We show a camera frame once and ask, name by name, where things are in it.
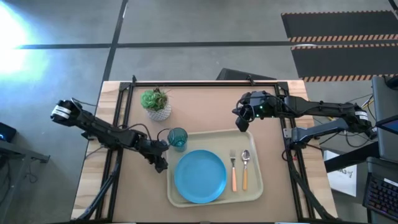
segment potted plant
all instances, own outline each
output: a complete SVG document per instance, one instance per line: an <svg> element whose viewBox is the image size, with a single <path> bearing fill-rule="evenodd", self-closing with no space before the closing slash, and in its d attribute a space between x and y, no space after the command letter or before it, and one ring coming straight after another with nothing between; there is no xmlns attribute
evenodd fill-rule
<svg viewBox="0 0 398 224"><path fill-rule="evenodd" d="M172 112L169 98L159 88L143 92L141 94L141 105L146 109L148 116L154 121L163 121Z"/></svg>

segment keyboard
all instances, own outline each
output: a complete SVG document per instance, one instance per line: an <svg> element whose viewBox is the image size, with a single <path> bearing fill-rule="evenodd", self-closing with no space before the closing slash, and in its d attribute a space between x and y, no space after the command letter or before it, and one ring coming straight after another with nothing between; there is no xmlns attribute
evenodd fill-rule
<svg viewBox="0 0 398 224"><path fill-rule="evenodd" d="M368 175L363 206L398 222L398 184Z"/></svg>

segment spoon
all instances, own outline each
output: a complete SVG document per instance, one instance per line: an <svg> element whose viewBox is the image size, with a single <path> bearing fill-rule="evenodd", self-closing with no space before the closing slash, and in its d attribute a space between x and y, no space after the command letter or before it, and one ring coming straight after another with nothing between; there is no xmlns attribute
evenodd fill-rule
<svg viewBox="0 0 398 224"><path fill-rule="evenodd" d="M243 190L248 189L248 162L250 161L250 153L248 150L242 152L243 169Z"/></svg>

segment fork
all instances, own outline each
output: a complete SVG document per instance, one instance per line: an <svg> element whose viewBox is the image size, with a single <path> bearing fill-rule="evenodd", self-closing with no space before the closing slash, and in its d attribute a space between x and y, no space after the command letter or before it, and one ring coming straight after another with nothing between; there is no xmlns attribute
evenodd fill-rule
<svg viewBox="0 0 398 224"><path fill-rule="evenodd" d="M232 149L229 153L232 162L232 191L236 192L236 174L235 174L235 150Z"/></svg>

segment orange handle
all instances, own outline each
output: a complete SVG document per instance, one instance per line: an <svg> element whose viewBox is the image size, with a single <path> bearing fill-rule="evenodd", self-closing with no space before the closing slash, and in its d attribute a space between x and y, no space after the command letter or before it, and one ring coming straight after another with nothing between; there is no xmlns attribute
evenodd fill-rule
<svg viewBox="0 0 398 224"><path fill-rule="evenodd" d="M248 189L248 168L245 167L243 171L243 190Z"/></svg>
<svg viewBox="0 0 398 224"><path fill-rule="evenodd" d="M236 174L235 174L235 167L232 167L232 191L236 192Z"/></svg>

